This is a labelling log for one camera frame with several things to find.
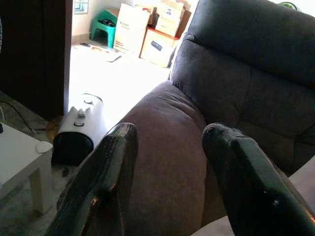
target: white floor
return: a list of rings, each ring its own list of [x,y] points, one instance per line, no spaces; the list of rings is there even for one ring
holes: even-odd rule
[[[122,54],[115,62],[107,62],[105,52],[72,47],[69,108],[82,93],[99,96],[104,103],[109,130],[147,93],[166,81],[168,74],[169,69],[127,54]]]

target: gray fabric upholstery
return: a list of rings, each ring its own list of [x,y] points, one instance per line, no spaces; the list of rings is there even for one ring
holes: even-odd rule
[[[190,235],[201,226],[205,121],[169,81],[145,96],[121,122],[136,125],[139,150],[126,235]]]
[[[226,31],[236,39],[233,42],[235,48],[230,49],[221,45],[225,43],[230,47],[232,42],[221,35],[222,32],[218,29],[218,25],[222,23],[222,28],[229,27],[225,29],[229,30],[231,27],[229,24],[225,25],[225,21],[228,20],[231,24],[231,19],[223,18],[214,10],[226,9],[228,6],[230,6],[231,11],[238,12],[235,17],[239,16],[239,21],[242,19],[241,16],[246,16],[243,21],[238,22],[237,25],[243,24],[238,31],[232,29]],[[281,31],[275,34],[273,32],[275,29],[272,29],[274,26],[267,21],[265,14],[256,16],[255,21],[247,20],[251,18],[250,7],[253,7],[252,11],[255,10],[255,7],[259,9],[270,8],[271,15],[278,14],[285,19],[291,19],[293,14],[293,16],[301,19],[302,22],[299,22],[301,28],[306,24],[304,33],[295,27],[288,34],[286,31],[289,29],[281,26]],[[239,14],[243,8],[245,8],[244,14]],[[315,62],[315,42],[314,47],[309,50],[300,48],[294,53],[290,51],[302,47],[301,34],[315,32],[309,30],[309,26],[315,27],[315,20],[301,13],[292,12],[261,0],[201,0],[188,30],[188,36],[177,53],[171,76],[173,84],[199,107],[207,123],[222,122],[240,128],[257,140],[261,148],[287,173],[298,170],[315,153],[315,92],[308,87],[299,85],[309,85],[315,82],[315,65],[309,69],[309,65]],[[208,24],[199,24],[198,28],[196,24],[200,20],[200,14],[207,16],[209,22]],[[254,41],[247,42],[245,38],[240,39],[245,29],[249,29],[244,33],[247,37],[252,35],[255,39],[258,37],[257,34],[262,34],[259,30],[252,30],[251,27],[255,25],[259,28],[263,21],[271,25],[270,29],[265,27],[265,30],[270,30],[270,33],[273,33],[273,40],[268,41],[270,43],[273,41],[281,43],[286,37],[288,41],[290,40],[289,37],[295,36],[296,40],[290,40],[290,47],[287,45],[289,51],[279,48],[276,50],[276,55],[278,55],[276,57],[273,54],[275,49],[273,45],[270,45],[267,50],[267,44],[262,43],[254,46]],[[215,41],[218,36],[215,33],[217,31],[220,36],[220,45],[217,44],[218,41]],[[308,40],[308,37],[304,40],[307,46],[309,46],[310,41],[315,40],[315,35],[310,41]],[[292,82],[293,79],[287,80],[288,78],[278,77],[252,66],[251,64],[256,63],[255,60],[242,56],[244,47],[246,47],[247,54],[253,58],[261,58],[265,52],[263,56],[265,61],[259,62],[260,68],[278,67],[275,74],[293,75],[296,73],[294,75],[295,82]],[[283,55],[291,58],[290,68],[287,68],[286,63],[284,63],[286,61],[281,58]],[[301,57],[308,59],[308,63],[303,61],[300,64],[299,59]]]

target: power cord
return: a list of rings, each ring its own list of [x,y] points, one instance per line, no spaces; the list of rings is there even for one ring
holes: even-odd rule
[[[6,105],[9,105],[10,107],[12,107],[16,113],[20,116],[20,118],[22,119],[22,121],[24,122],[24,124],[29,128],[29,130],[33,133],[33,134],[37,134],[36,131],[34,129],[32,129],[29,124],[25,121],[25,119],[23,118],[23,116],[21,115],[21,113],[9,102],[6,102],[6,101],[0,101],[0,103],[4,103]],[[2,114],[2,118],[3,118],[3,121],[4,121],[4,113],[3,113],[3,110],[1,108],[1,114]]]

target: cable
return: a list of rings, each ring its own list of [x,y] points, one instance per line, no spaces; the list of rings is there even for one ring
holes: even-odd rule
[[[1,115],[2,115],[2,122],[4,123],[5,120],[4,120],[4,113],[3,113],[2,107],[0,107],[0,112],[1,112]]]
[[[33,133],[33,134],[36,134],[36,131],[34,129],[32,129],[28,124],[27,122],[25,121],[25,119],[23,118],[23,116],[21,115],[21,113],[19,113],[19,111],[11,104],[11,103],[8,103],[8,102],[5,102],[5,101],[0,101],[0,103],[4,103],[4,104],[7,104],[9,105],[10,107],[12,107],[16,113],[20,116],[20,118],[22,119],[22,121],[24,122],[24,124],[29,128],[29,130]]]

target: table leg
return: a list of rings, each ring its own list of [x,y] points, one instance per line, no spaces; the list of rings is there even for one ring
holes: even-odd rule
[[[51,206],[53,199],[50,160],[42,164],[30,175],[31,194],[34,210],[44,214]]]

